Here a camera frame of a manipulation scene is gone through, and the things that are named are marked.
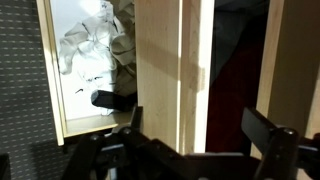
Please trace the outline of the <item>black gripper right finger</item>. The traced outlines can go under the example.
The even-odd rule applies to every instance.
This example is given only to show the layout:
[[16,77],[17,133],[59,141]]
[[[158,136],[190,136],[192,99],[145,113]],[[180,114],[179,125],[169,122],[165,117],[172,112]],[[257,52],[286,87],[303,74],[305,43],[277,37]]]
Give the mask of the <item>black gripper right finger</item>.
[[254,180],[292,180],[303,169],[320,180],[320,138],[302,137],[292,128],[277,127],[254,108],[245,108],[241,128],[262,154]]

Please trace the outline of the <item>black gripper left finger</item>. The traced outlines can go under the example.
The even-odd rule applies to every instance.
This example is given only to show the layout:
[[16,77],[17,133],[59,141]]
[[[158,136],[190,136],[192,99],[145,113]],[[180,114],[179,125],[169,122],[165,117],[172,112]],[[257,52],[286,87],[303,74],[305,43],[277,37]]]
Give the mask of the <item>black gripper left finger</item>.
[[187,180],[187,159],[143,135],[142,114],[135,107],[129,126],[82,136],[61,180]]

